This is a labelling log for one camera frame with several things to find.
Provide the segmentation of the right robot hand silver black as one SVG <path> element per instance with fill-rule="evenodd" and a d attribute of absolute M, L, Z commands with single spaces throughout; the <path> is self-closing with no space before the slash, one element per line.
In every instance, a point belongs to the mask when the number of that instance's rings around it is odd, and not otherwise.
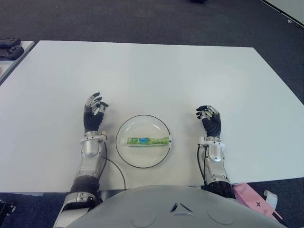
<path fill-rule="evenodd" d="M 220 138 L 221 119 L 218 110 L 211 105 L 203 105 L 196 111 L 196 116 L 202 121 L 207 136 Z"/>

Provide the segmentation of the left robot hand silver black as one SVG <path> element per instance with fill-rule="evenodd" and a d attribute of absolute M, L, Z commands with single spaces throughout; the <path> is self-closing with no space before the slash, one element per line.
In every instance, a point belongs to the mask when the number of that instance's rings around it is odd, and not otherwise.
<path fill-rule="evenodd" d="M 98 131 L 109 105 L 102 101 L 100 92 L 92 94 L 84 105 L 83 123 L 85 133 Z"/>

